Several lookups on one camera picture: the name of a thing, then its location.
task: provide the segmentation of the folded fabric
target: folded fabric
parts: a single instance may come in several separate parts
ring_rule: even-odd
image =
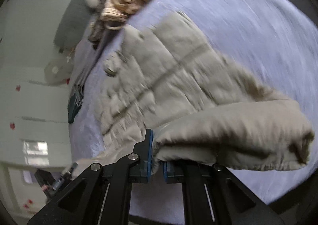
[[[152,128],[153,171],[180,158],[253,170],[308,162],[314,132],[298,103],[213,50],[182,12],[143,32],[125,26],[116,53],[96,101],[105,151],[94,161],[119,159]]]

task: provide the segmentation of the mattress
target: mattress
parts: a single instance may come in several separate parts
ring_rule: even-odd
[[[318,127],[318,29],[288,0],[151,0],[128,24],[137,29],[181,10],[204,32],[212,47],[252,71],[263,83],[297,100]],[[73,160],[104,150],[94,100],[104,79],[102,61],[120,46],[122,32],[108,44],[85,83],[83,106],[70,125]],[[231,170],[266,204],[306,180],[318,167],[312,144],[307,167],[295,171]],[[181,185],[165,185],[161,174],[149,185],[133,185],[130,214],[184,224]]]

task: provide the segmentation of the floor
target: floor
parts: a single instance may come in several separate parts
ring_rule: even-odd
[[[0,200],[18,225],[45,204],[41,188],[28,184],[23,171],[61,171],[71,163],[69,88],[49,86],[44,77],[52,59],[67,56],[53,38],[69,2],[5,0],[0,7]],[[25,149],[32,143],[45,144],[45,150],[29,155]]]

